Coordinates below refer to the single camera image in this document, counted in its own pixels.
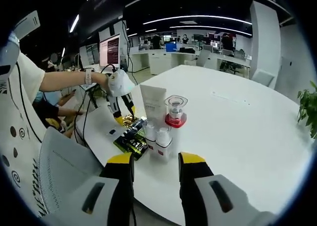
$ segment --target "white table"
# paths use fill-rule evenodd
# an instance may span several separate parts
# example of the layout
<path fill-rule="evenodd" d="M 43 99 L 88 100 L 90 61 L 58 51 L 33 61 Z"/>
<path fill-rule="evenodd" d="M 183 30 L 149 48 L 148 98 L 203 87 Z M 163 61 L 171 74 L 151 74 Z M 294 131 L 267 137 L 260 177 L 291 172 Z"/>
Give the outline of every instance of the white table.
<path fill-rule="evenodd" d="M 205 158 L 214 174 L 243 189 L 258 210 L 278 214 L 283 209 L 304 177 L 313 142 L 307 129 L 297 124 L 295 102 L 254 81 L 194 66 L 181 65 L 143 84 L 188 99 L 188 120 L 180 129 L 181 151 Z M 136 116 L 144 116 L 139 86 L 132 96 Z M 123 102 L 121 110 L 128 113 Z M 77 125 L 82 128 L 83 118 Z M 115 136 L 109 134 L 113 128 Z M 103 165 L 121 153 L 112 143 L 121 131 L 106 106 L 88 114 L 85 139 Z M 149 155 L 134 164 L 135 198 L 162 217 L 185 225 L 177 159 L 164 165 Z"/>

